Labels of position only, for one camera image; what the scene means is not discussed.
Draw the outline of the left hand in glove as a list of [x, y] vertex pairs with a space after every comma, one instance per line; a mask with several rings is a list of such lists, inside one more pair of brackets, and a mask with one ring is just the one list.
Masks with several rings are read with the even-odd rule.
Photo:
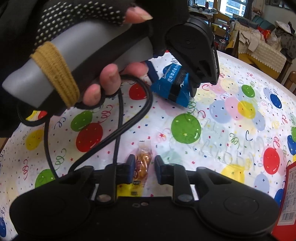
[[1, 1], [1, 137], [34, 110], [98, 106], [188, 16], [186, 1]]

